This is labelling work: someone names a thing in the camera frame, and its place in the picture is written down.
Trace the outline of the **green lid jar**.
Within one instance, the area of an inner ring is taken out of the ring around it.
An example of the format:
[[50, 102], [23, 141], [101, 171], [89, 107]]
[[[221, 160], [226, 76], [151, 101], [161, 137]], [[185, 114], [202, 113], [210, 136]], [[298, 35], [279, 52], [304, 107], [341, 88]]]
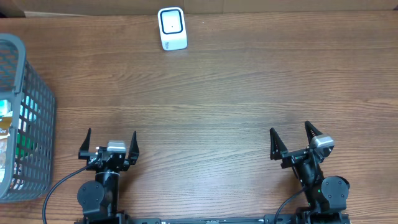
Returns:
[[16, 158], [29, 156], [28, 150], [33, 150], [34, 141], [25, 135], [17, 135]]

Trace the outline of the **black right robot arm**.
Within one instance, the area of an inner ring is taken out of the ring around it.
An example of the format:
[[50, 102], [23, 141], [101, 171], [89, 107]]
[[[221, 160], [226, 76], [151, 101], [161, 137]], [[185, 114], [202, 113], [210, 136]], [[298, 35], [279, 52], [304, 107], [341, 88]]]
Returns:
[[[325, 177], [320, 164], [331, 154], [335, 142], [333, 138], [319, 131], [306, 121], [305, 131], [308, 146], [297, 151], [289, 151], [277, 131], [269, 130], [271, 148], [270, 159], [281, 161], [281, 168], [291, 168], [302, 187], [278, 208], [275, 215], [265, 218], [272, 223], [349, 223], [346, 200], [349, 195], [349, 182], [341, 176]], [[283, 208], [300, 194], [304, 194], [308, 205], [299, 207], [294, 214], [283, 218]]]

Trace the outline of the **small teal gum pack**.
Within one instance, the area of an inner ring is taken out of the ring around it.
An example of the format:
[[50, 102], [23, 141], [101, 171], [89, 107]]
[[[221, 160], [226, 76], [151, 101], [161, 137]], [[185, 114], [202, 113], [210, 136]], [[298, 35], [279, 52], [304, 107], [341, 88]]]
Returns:
[[0, 101], [0, 117], [11, 117], [13, 114], [12, 111], [12, 103], [8, 100], [1, 100]]

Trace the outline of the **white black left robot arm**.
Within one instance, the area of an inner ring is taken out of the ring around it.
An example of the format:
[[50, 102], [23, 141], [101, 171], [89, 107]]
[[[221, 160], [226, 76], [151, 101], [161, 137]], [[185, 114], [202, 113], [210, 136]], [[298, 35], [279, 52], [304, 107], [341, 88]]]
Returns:
[[133, 133], [130, 147], [124, 141], [109, 141], [90, 152], [88, 131], [79, 148], [78, 158], [86, 161], [85, 170], [95, 171], [95, 179], [85, 182], [78, 190], [77, 200], [82, 207], [83, 223], [132, 223], [132, 218], [119, 205], [120, 173], [137, 162], [139, 147], [137, 133]]

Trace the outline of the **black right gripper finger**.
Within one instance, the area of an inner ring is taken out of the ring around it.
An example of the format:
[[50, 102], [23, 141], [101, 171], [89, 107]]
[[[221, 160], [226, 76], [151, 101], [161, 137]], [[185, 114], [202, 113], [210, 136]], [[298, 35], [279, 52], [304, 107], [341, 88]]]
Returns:
[[307, 139], [309, 144], [317, 144], [319, 141], [319, 136], [322, 136], [323, 133], [319, 131], [310, 121], [306, 121], [304, 123], [305, 131], [307, 134]]
[[279, 160], [282, 159], [282, 156], [288, 153], [288, 149], [285, 144], [279, 137], [277, 131], [274, 128], [270, 130], [270, 139], [271, 139], [271, 151], [270, 151], [270, 159], [271, 160]]

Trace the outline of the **brown clear snack bag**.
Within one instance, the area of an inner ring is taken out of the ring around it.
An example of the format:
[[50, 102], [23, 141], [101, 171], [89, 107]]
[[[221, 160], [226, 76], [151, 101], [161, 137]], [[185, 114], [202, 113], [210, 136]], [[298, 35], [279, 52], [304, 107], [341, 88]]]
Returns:
[[6, 151], [7, 151], [7, 139], [10, 136], [9, 128], [12, 125], [12, 111], [1, 114], [1, 132], [0, 132], [0, 182], [3, 182], [6, 172]]

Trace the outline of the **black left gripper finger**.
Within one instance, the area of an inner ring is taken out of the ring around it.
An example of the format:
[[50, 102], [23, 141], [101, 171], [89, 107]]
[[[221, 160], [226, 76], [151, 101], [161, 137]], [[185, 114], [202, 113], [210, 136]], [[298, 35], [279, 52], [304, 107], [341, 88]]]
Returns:
[[128, 162], [130, 165], [134, 165], [139, 157], [139, 146], [137, 144], [137, 132], [134, 131], [131, 139], [131, 144], [128, 154]]
[[90, 136], [91, 128], [88, 129], [86, 138], [84, 139], [82, 145], [78, 151], [78, 158], [88, 160], [90, 158], [89, 148], [90, 148]]

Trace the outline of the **teal tissue pack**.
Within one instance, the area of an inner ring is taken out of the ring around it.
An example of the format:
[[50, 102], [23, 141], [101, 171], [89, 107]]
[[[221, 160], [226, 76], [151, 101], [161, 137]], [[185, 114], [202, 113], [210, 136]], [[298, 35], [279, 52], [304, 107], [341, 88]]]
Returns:
[[38, 104], [30, 96], [23, 96], [21, 101], [20, 115], [30, 122], [35, 122], [39, 114], [40, 109]]

